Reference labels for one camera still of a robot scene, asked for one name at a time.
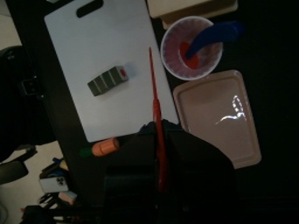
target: white container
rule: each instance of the white container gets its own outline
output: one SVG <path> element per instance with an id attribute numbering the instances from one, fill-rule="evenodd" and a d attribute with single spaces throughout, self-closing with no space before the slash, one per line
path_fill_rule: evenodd
<path id="1" fill-rule="evenodd" d="M 163 36 L 163 64 L 170 73 L 182 80 L 198 80 L 209 75 L 219 64 L 222 43 L 207 45 L 198 51 L 197 56 L 201 63 L 195 69 L 185 64 L 181 55 L 182 43 L 191 43 L 197 35 L 210 26 L 213 22 L 205 17 L 185 17 L 173 24 Z"/>

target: white cutting board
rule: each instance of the white cutting board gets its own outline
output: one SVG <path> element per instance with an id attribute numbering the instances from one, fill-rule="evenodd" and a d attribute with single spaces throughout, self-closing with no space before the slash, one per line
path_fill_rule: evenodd
<path id="1" fill-rule="evenodd" d="M 95 142 L 137 133 L 154 120 L 150 46 L 163 118 L 178 123 L 178 115 L 146 1 L 109 0 L 78 18 L 77 10 L 89 2 L 69 3 L 45 21 L 86 136 Z M 114 66 L 125 67 L 129 81 L 94 96 L 89 82 Z"/>

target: black table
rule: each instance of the black table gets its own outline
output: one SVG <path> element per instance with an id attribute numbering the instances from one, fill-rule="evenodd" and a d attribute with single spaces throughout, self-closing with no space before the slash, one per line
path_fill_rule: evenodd
<path id="1" fill-rule="evenodd" d="M 42 82 L 45 105 L 51 117 L 71 176 L 85 203 L 99 205 L 103 196 L 103 167 L 110 157 L 81 158 L 87 142 L 71 92 L 43 17 L 69 1 L 9 0 L 9 8 L 26 50 Z M 241 0 L 238 11 L 213 18 L 213 22 L 238 20 L 246 34 L 237 43 L 225 43 L 214 72 L 238 69 L 243 74 L 257 124 L 262 162 L 237 171 L 239 196 L 245 200 L 299 199 L 298 84 L 299 47 L 296 30 L 296 1 Z M 165 29 L 153 20 L 161 45 Z M 171 89 L 183 83 L 167 74 Z"/>

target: cutting board handle hole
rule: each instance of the cutting board handle hole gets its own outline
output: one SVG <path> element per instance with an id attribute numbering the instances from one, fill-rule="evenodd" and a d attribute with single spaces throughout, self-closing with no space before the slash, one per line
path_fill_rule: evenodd
<path id="1" fill-rule="evenodd" d="M 79 9 L 78 9 L 78 17 L 83 18 L 85 16 L 87 16 L 93 11 L 98 10 L 102 8 L 105 4 L 103 0 L 95 0 L 91 3 L 87 3 L 86 5 L 83 5 Z"/>

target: blue utensil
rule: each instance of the blue utensil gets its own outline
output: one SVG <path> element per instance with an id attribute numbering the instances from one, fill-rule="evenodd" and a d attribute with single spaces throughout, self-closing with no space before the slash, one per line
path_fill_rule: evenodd
<path id="1" fill-rule="evenodd" d="M 207 45 L 219 42 L 234 42 L 245 32 L 243 24 L 238 21 L 217 23 L 206 28 L 191 42 L 190 49 L 185 56 L 187 59 Z"/>

